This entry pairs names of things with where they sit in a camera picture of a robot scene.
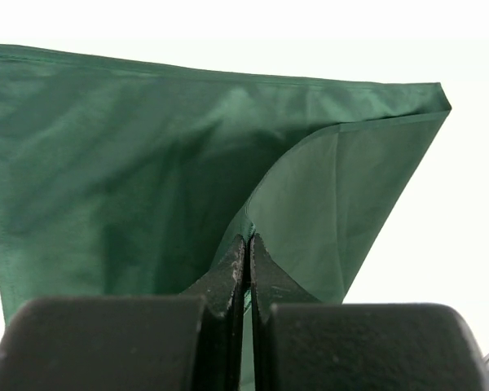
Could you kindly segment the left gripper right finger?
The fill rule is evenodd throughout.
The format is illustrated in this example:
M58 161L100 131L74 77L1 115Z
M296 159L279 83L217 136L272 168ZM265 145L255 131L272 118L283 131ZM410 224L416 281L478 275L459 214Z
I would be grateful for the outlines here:
M489 390L465 320L446 305L328 304L296 283L259 235L249 244L258 390Z

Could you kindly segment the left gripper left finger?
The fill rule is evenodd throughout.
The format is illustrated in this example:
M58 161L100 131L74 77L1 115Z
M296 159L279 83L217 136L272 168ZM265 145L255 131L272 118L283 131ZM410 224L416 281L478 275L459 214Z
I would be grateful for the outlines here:
M186 291L30 301L0 341L0 390L237 390L246 243Z

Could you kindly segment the dark green cloth napkin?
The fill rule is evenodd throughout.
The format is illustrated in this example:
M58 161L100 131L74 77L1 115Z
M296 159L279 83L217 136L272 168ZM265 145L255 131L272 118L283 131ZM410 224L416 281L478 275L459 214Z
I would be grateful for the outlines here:
M177 294L260 235L341 302L451 110L438 83L0 45L0 294Z

